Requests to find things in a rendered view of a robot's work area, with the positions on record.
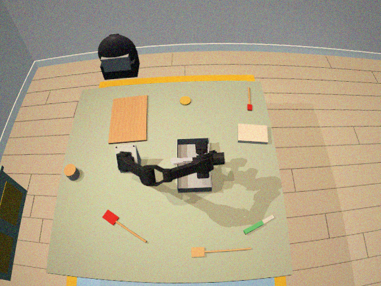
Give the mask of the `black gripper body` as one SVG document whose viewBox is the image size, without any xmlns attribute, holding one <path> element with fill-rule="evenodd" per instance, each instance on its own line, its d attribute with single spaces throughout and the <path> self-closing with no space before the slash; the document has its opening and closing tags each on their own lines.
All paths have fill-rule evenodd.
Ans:
<svg viewBox="0 0 381 286">
<path fill-rule="evenodd" d="M 208 149 L 208 142 L 207 141 L 197 141 L 197 142 L 195 142 L 195 148 L 197 149 L 198 156 L 199 156 L 200 153 L 203 154 L 205 152 L 204 149 Z M 209 178 L 209 177 L 210 177 L 210 173 L 207 173 L 207 174 L 197 173 L 198 179 L 205 179 L 205 178 Z"/>
</svg>

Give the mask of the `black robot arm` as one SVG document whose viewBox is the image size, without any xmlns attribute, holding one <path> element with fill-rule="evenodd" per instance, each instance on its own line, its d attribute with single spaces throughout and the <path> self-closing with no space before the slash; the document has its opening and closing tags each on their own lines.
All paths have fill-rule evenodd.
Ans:
<svg viewBox="0 0 381 286">
<path fill-rule="evenodd" d="M 214 165 L 225 165 L 224 152 L 217 153 L 215 150 L 207 154 L 200 154 L 193 157 L 192 162 L 174 167 L 172 169 L 163 169 L 158 165 L 144 165 L 134 162 L 131 152 L 120 152 L 116 154 L 118 170 L 123 172 L 130 171 L 140 178 L 140 181 L 146 186 L 159 186 L 162 183 L 171 182 L 173 179 L 179 179 L 193 173 L 207 174 L 214 170 Z M 162 173 L 163 180 L 156 182 L 155 171 Z"/>
</svg>

